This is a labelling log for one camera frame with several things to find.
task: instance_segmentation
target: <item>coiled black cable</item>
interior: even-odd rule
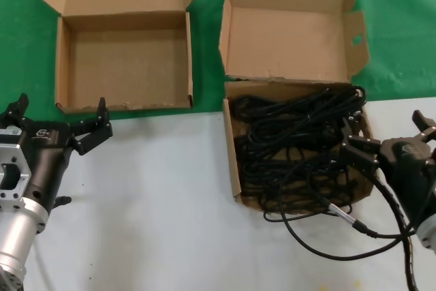
[[[350,180],[347,166],[340,164],[334,148],[343,138],[341,119],[361,111],[365,102],[364,89],[353,86],[339,92],[326,89],[284,102],[252,95],[234,99],[231,102],[233,117],[249,124],[247,133],[234,141],[242,193],[257,197],[265,220],[283,222],[304,248],[327,259],[359,260],[403,242],[407,285],[415,291],[410,240],[414,233],[411,232],[412,224],[406,225],[396,200],[376,177],[361,172],[388,201],[400,234],[378,234],[363,224],[360,227],[364,227],[364,233],[369,236],[393,239],[391,243],[365,254],[333,256],[308,246],[290,226],[290,221],[297,219],[318,214],[334,215],[328,213],[326,203],[349,206],[352,210],[356,182]],[[298,149],[299,158],[292,158],[291,149]],[[315,154],[306,158],[306,151]],[[286,217],[286,213],[301,211],[311,213]],[[279,212],[282,219],[268,218],[267,213],[272,212]]]

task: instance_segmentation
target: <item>green cloth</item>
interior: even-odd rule
[[[192,110],[113,113],[115,119],[221,110],[223,67],[218,51],[223,0],[195,0],[191,12]],[[358,0],[368,27],[370,64],[353,79],[369,99],[436,96],[435,0]],[[66,117],[54,106],[58,14],[41,0],[0,0],[0,107],[28,93],[33,119]]]

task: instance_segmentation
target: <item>open cardboard box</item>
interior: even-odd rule
[[[44,0],[61,14],[55,101],[66,113],[192,106],[192,0]]]
[[[241,194],[234,138],[247,126],[231,117],[239,95],[294,99],[349,84],[369,61],[364,16],[351,12],[355,0],[225,0],[219,49],[227,82],[223,101],[230,179],[236,201],[260,209]],[[371,137],[366,116],[361,130]],[[372,183],[352,170],[354,202],[371,194]]]

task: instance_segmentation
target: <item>box handle hole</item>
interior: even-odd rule
[[[353,46],[358,46],[363,41],[363,35],[358,34],[353,38]]]

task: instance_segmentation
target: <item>white tabletop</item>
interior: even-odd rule
[[[376,138],[413,136],[413,110],[436,119],[436,98],[367,105]],[[303,249],[283,224],[232,198],[221,113],[114,121],[114,137],[73,154],[27,260],[26,291],[406,290],[403,248],[354,262]],[[374,189],[353,216],[397,233]],[[388,241],[325,215],[292,222],[313,247],[353,255]],[[435,290],[436,255],[414,236],[418,288]]]

